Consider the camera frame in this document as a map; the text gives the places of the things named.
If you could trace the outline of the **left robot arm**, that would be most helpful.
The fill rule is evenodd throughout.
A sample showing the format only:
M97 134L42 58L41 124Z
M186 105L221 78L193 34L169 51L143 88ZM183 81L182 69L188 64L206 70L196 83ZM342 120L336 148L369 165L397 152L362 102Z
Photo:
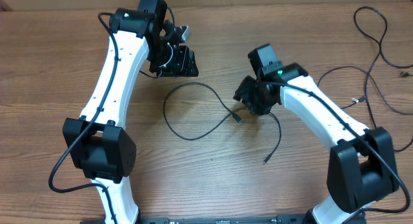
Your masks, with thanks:
M140 0L138 8L118 8L104 25L108 51L91 98L77 119L68 118L63 135L75 168L99 191L105 210L102 223L137 223L130 178L136 144L126 133L126 113L145 61L159 77L196 77L195 55L186 41L188 26L165 18L164 0Z

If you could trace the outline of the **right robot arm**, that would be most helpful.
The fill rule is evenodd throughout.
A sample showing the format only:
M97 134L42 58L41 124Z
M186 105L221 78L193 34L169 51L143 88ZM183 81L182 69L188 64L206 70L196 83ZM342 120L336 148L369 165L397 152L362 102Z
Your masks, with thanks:
M279 104L299 118L329 152L327 198L290 223L364 223L369 206L400 187L394 147L382 127L370 129L333 103L299 64L284 65L270 44L253 49L234 99L256 116Z

